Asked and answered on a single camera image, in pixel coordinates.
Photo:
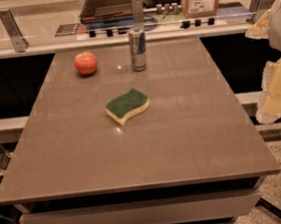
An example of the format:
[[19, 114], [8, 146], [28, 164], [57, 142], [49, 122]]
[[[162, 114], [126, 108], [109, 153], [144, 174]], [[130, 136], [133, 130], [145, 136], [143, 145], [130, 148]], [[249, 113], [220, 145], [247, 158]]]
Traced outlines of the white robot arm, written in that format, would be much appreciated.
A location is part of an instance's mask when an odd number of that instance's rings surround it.
[[[281, 52], [281, 0], [272, 5], [245, 35], [249, 39], [267, 39], [270, 47]], [[263, 124], [274, 123], [281, 117], [281, 58], [266, 62], [262, 73], [256, 119]]]

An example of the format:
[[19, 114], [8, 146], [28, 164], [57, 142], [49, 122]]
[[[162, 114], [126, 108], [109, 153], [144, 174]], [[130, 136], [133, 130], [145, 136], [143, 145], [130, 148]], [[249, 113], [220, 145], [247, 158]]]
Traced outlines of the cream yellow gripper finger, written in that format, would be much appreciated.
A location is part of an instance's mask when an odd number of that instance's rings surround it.
[[261, 89], [256, 119], [263, 124], [274, 123], [281, 117], [281, 58], [277, 62], [267, 62]]
[[264, 12], [263, 15], [259, 18], [259, 20], [255, 22], [254, 25], [245, 32], [244, 34], [245, 37], [255, 40], [261, 40], [261, 39], [268, 40], [269, 39], [268, 21], [270, 16], [269, 14], [270, 14], [270, 9]]

